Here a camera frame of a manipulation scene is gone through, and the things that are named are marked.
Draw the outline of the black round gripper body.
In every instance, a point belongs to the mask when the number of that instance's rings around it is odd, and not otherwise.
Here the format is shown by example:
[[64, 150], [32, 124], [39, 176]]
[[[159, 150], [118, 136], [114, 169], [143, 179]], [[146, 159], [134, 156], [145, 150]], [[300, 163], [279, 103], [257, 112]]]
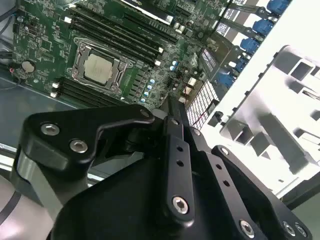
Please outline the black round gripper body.
[[164, 215], [162, 165], [141, 160], [73, 197], [53, 240], [239, 240], [216, 187], [192, 173], [195, 218], [184, 228]]

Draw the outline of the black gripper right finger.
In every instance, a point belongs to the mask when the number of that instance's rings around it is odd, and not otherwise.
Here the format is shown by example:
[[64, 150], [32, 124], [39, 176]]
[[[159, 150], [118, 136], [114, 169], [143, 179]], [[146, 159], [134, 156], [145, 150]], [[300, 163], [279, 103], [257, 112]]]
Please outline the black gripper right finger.
[[210, 240], [311, 240], [307, 226], [227, 147], [210, 148], [177, 104], [190, 146], [196, 222]]

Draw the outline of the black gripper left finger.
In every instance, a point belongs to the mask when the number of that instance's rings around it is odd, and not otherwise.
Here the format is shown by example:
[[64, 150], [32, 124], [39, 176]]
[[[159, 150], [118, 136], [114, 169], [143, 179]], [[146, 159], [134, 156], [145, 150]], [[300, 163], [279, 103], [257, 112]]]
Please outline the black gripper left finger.
[[177, 100], [160, 109], [119, 105], [44, 112], [23, 123], [15, 179], [33, 188], [54, 222], [75, 196], [142, 160], [161, 164], [163, 214], [195, 221], [190, 146]]

